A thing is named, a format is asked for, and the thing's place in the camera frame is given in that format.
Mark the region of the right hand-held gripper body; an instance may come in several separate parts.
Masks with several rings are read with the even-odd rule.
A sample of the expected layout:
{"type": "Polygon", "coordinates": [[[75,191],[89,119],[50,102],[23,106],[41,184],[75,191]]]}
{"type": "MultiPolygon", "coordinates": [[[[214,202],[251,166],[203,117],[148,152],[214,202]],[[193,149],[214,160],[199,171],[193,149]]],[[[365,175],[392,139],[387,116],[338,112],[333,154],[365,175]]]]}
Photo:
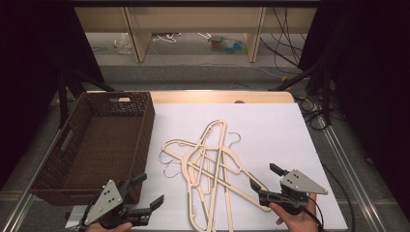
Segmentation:
{"type": "Polygon", "coordinates": [[[279,204],[288,214],[298,215],[308,205],[310,193],[327,195],[329,192],[297,169],[288,171],[279,181],[281,191],[268,191],[266,197],[259,196],[259,204],[268,207],[271,203],[279,204]]]}

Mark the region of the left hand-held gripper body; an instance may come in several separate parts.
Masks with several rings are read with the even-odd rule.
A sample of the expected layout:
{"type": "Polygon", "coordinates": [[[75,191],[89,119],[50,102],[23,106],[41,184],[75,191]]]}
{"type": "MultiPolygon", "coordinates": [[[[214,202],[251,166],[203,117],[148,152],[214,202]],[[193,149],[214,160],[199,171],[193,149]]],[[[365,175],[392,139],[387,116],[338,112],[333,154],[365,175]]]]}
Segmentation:
{"type": "Polygon", "coordinates": [[[87,206],[82,219],[79,221],[79,228],[85,230],[93,223],[99,223],[106,229],[114,228],[120,224],[130,222],[133,226],[146,226],[150,216],[141,215],[139,209],[129,209],[119,191],[120,184],[115,184],[109,180],[102,190],[94,197],[87,206]]]}

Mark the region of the brown woven basket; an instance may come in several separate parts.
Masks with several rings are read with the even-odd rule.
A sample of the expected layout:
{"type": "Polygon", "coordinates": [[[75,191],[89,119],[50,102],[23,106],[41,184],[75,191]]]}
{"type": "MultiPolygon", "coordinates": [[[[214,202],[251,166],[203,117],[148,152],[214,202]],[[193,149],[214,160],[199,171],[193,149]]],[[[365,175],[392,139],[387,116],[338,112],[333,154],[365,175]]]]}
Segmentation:
{"type": "Polygon", "coordinates": [[[143,173],[155,115],[148,92],[82,94],[30,192],[54,206],[86,205],[107,181],[143,173]]]}

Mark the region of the person's left hand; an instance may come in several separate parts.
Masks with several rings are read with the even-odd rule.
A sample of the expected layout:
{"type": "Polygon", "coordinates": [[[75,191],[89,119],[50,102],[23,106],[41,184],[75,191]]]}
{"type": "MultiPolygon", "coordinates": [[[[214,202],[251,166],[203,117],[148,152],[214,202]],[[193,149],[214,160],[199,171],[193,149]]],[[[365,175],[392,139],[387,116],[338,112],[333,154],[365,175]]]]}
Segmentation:
{"type": "Polygon", "coordinates": [[[130,222],[120,224],[111,229],[106,229],[99,223],[93,223],[86,228],[85,232],[129,232],[131,229],[132,224],[130,222]]]}

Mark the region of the person's right hand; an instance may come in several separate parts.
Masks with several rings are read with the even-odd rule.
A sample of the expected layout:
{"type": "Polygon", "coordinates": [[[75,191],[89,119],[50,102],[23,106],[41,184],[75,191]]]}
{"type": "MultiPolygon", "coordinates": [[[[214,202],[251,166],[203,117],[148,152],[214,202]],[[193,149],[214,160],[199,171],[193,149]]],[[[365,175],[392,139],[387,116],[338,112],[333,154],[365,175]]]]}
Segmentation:
{"type": "Polygon", "coordinates": [[[306,209],[311,213],[311,216],[306,212],[301,212],[296,216],[288,214],[280,205],[271,203],[270,208],[278,216],[276,225],[283,223],[288,228],[289,232],[319,232],[318,223],[316,222],[316,198],[315,193],[308,195],[310,198],[306,209]]]}

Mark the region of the white table mat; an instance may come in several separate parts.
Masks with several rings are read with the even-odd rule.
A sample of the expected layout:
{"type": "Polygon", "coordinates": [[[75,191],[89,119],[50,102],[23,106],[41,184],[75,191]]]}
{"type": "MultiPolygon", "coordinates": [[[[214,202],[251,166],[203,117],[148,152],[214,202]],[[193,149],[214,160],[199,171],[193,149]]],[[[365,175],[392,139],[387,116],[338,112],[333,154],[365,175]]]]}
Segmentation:
{"type": "MultiPolygon", "coordinates": [[[[140,206],[164,195],[163,204],[153,212],[148,225],[132,232],[197,232],[206,227],[201,203],[193,199],[189,213],[187,182],[178,163],[161,154],[161,145],[171,139],[195,142],[204,131],[209,139],[225,131],[224,145],[236,153],[241,164],[270,191],[279,191],[280,177],[270,169],[297,169],[329,189],[328,178],[313,146],[301,111],[295,103],[158,103],[146,163],[147,179],[141,189],[140,206]]],[[[229,181],[257,198],[249,178],[230,175],[229,181]]],[[[230,193],[232,213],[225,211],[219,187],[213,224],[217,232],[276,232],[277,215],[264,212],[234,192],[230,193]]]]}

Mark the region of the black tripod stand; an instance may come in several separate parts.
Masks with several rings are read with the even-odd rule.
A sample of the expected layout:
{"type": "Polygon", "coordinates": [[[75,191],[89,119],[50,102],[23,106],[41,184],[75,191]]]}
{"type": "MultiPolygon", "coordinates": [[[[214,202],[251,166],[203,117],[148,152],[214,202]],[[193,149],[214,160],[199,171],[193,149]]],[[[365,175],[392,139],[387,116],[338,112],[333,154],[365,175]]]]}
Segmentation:
{"type": "Polygon", "coordinates": [[[322,116],[325,126],[331,124],[330,119],[330,100],[331,100],[331,74],[327,71],[326,66],[322,62],[317,62],[315,65],[306,69],[300,74],[290,80],[284,81],[279,87],[273,88],[273,91],[284,91],[294,84],[302,81],[304,78],[309,77],[309,82],[305,89],[306,93],[310,95],[316,95],[319,92],[322,93],[322,105],[320,108],[320,115],[322,116]]]}

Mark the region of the black metal stand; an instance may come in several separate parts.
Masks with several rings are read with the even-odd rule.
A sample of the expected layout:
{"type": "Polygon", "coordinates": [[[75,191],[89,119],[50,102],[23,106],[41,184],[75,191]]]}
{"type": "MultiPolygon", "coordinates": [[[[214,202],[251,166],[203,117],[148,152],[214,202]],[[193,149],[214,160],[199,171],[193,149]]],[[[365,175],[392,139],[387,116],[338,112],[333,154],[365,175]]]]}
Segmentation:
{"type": "Polygon", "coordinates": [[[60,126],[62,129],[69,118],[68,97],[67,92],[70,91],[75,98],[79,98],[86,90],[83,82],[91,83],[92,85],[105,90],[106,92],[114,92],[115,89],[104,83],[104,80],[88,75],[87,73],[74,68],[64,69],[60,72],[58,79],[58,97],[60,105],[60,126]]]}

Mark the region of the clear plastic bag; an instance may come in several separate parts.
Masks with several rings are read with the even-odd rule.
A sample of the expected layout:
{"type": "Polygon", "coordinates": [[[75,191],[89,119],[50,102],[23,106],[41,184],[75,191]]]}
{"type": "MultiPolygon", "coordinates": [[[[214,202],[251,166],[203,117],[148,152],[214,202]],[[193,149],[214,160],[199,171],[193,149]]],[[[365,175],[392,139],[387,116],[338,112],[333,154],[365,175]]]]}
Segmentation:
{"type": "Polygon", "coordinates": [[[128,33],[122,33],[119,38],[114,40],[113,44],[119,54],[132,54],[132,44],[128,33]]]}

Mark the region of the beige wooden desk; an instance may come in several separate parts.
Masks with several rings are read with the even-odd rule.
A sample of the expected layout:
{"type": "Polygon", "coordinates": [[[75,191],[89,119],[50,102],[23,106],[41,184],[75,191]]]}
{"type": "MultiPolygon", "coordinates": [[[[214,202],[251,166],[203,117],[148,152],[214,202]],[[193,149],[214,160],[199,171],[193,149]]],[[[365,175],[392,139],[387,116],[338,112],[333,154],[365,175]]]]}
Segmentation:
{"type": "Polygon", "coordinates": [[[255,62],[259,37],[287,28],[306,34],[314,8],[290,7],[76,7],[82,29],[92,33],[127,33],[134,60],[144,61],[154,33],[241,33],[250,62],[255,62]]]}

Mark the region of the metal floor rail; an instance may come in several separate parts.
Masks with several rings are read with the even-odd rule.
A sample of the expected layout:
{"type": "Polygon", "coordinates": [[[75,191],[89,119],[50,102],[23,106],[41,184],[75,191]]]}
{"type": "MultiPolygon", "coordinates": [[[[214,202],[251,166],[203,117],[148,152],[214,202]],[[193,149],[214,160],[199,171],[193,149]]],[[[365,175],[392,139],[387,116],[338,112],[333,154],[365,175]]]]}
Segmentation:
{"type": "Polygon", "coordinates": [[[375,205],[372,203],[368,192],[365,190],[363,182],[360,180],[356,172],[353,162],[348,158],[347,153],[342,147],[337,135],[330,123],[319,118],[318,124],[322,127],[325,136],[332,148],[333,154],[336,157],[337,163],[350,187],[357,204],[359,205],[364,218],[371,232],[387,232],[386,227],[378,213],[375,205]]]}
{"type": "Polygon", "coordinates": [[[34,184],[36,177],[39,175],[42,167],[44,166],[46,156],[51,151],[51,147],[56,141],[59,134],[60,134],[60,130],[58,130],[55,133],[50,145],[47,148],[47,151],[43,154],[41,161],[38,164],[36,171],[33,174],[28,186],[25,188],[22,194],[18,197],[18,201],[16,202],[14,209],[9,214],[5,222],[5,225],[0,229],[0,232],[18,232],[35,198],[35,196],[30,192],[30,188],[34,184]]]}

